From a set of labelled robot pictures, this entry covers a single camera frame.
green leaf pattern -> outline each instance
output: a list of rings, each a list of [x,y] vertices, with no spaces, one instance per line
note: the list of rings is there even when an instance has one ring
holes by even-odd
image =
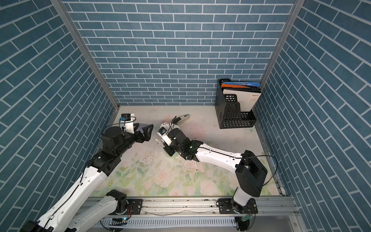
[[[246,128],[245,133],[257,136],[255,128]],[[184,160],[181,156],[165,158],[165,152],[158,149],[130,152],[121,157],[122,161],[92,197],[105,196],[112,189],[128,196],[230,196],[238,187],[234,173],[210,163]],[[269,169],[265,157],[259,160]],[[261,195],[278,195],[274,180],[263,187]]]

white book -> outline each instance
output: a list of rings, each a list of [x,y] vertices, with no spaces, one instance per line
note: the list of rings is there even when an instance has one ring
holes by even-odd
[[[237,101],[240,103],[241,112],[250,111],[259,99],[261,93],[224,89],[223,94],[236,94]]]

folder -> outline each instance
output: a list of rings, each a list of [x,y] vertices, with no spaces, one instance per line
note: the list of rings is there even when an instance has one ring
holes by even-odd
[[[236,94],[237,101],[240,103],[241,112],[251,111],[260,95],[261,91],[249,91],[246,88],[235,90],[235,89],[224,89],[223,94]]]
[[[223,82],[221,87],[231,87],[231,88],[259,88],[260,83],[257,82]]]

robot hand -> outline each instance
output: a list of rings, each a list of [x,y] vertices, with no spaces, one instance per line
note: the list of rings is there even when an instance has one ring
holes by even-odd
[[[164,150],[169,156],[178,152],[185,160],[211,163],[235,173],[240,187],[237,188],[231,203],[236,212],[245,212],[249,199],[260,196],[267,169],[251,151],[233,153],[213,148],[202,141],[191,141],[176,124],[185,118],[188,119],[189,115],[175,117],[170,125],[161,125],[157,134],[161,137]]]
[[[114,189],[77,219],[73,218],[88,196],[121,162],[122,154],[134,143],[151,139],[153,124],[142,127],[143,132],[140,132],[137,131],[139,125],[131,120],[134,114],[124,115],[126,118],[122,117],[117,123],[123,124],[122,128],[110,127],[102,134],[103,148],[87,162],[82,175],[71,188],[38,221],[26,222],[21,232],[85,232],[106,215],[112,212],[122,214],[127,210],[126,194]]]

cable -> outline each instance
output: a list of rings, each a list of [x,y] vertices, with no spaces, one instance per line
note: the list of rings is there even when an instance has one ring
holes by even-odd
[[[86,167],[86,164],[87,162],[85,163],[85,165],[82,167],[83,170],[82,170],[82,176],[81,176],[81,179],[80,179],[80,183],[82,182],[82,179],[84,178],[84,172],[85,172],[85,167]],[[46,229],[46,225],[49,223],[49,221],[52,219],[52,216],[54,216],[54,214],[72,197],[72,195],[75,193],[76,189],[80,186],[80,184],[78,184],[76,186],[76,188],[73,190],[73,192],[71,193],[71,195],[67,198],[67,200],[65,202],[63,202],[63,204],[61,204],[57,210],[54,211],[54,213],[49,217],[49,219],[46,221],[45,223],[45,226],[44,228]]]
[[[165,216],[169,216],[169,215],[179,214],[179,213],[182,213],[182,212],[208,213],[208,212],[214,212],[214,210],[209,210],[209,211],[205,211],[205,212],[194,212],[194,211],[190,211],[190,210],[183,210],[183,211],[180,211],[180,212],[177,212],[177,213],[170,213],[170,214],[164,214],[164,215],[156,214],[156,213],[150,213],[150,212],[147,212],[147,211],[144,211],[144,212],[145,212],[145,213],[152,214],[152,215],[155,215],[155,216],[162,216],[162,217],[165,217]]]
[[[252,215],[254,213],[254,208],[251,205],[247,205],[249,207],[249,215]]]
[[[215,204],[216,204],[216,206],[223,206],[223,204],[221,204],[222,202],[223,202],[223,201],[218,200],[218,201],[215,202]]]
[[[102,225],[102,227],[104,228],[104,229],[106,229],[106,230],[108,230],[108,231],[112,231],[112,230],[110,230],[110,229],[108,229],[107,227],[105,227],[103,224],[102,224],[102,222],[99,220],[99,222],[101,223],[101,225]]]
[[[136,117],[134,117],[134,116],[131,116],[132,118],[135,118],[133,121],[129,121],[129,122],[124,122],[124,124],[126,124],[126,123],[130,123],[130,122],[135,122],[136,121]],[[110,126],[113,126],[113,125],[119,125],[119,124],[121,124],[121,123],[113,123],[113,124],[111,124],[111,125],[108,125],[108,126],[106,126],[105,128],[107,128],[107,127],[110,127]]]
[[[129,207],[128,207],[128,218],[127,220],[129,220],[131,218],[131,214],[133,213],[133,206],[130,205],[131,209],[130,209],[130,216],[129,216]]]
[[[203,148],[203,149],[206,149],[206,150],[208,150],[208,151],[213,151],[213,150],[211,150],[211,149],[207,149],[207,148],[205,148],[205,147],[195,147],[194,149],[191,150],[190,154],[192,154],[192,151],[194,151],[195,149],[198,149],[198,148]],[[216,153],[218,153],[218,154],[222,154],[222,155],[225,155],[225,156],[229,156],[229,157],[234,158],[234,159],[251,159],[251,158],[254,158],[254,157],[260,157],[260,156],[269,156],[269,157],[274,158],[274,159],[276,160],[276,170],[275,170],[275,172],[273,173],[273,175],[271,176],[271,178],[270,178],[270,179],[269,179],[265,184],[263,184],[263,186],[266,185],[266,184],[268,184],[268,183],[270,182],[270,180],[273,178],[273,176],[276,174],[276,172],[277,172],[277,170],[278,170],[278,160],[277,160],[277,158],[274,157],[274,156],[270,156],[270,155],[260,155],[260,156],[252,156],[252,157],[247,157],[247,156],[234,157],[234,156],[230,156],[230,155],[227,155],[227,154],[223,154],[223,153],[221,153],[221,152],[217,152],[217,151],[213,151],[213,152],[216,152]]]
[[[173,119],[172,119],[172,121],[171,121],[171,123],[170,123],[170,130],[167,132],[167,134],[169,134],[169,132],[171,132],[172,131],[172,124],[173,124],[173,121],[174,121],[174,119],[176,119],[177,118],[177,116],[175,116]]]
[[[254,214],[254,220],[253,220],[253,223],[251,223],[251,226],[249,226],[249,228],[247,229],[247,231],[248,231],[248,230],[250,230],[250,229],[251,229],[251,227],[253,227],[253,225],[254,225],[254,222],[255,222],[255,217],[256,217],[256,214]]]
[[[277,161],[277,159],[276,159],[276,162],[277,162],[277,165],[276,165],[276,170],[275,170],[275,172],[274,172],[273,175],[269,178],[269,180],[268,180],[265,184],[263,184],[263,187],[264,187],[264,185],[266,185],[266,184],[268,184],[268,183],[270,182],[270,180],[273,178],[273,176],[275,176],[275,174],[276,174],[276,172],[277,172],[277,169],[278,169],[278,161]]]

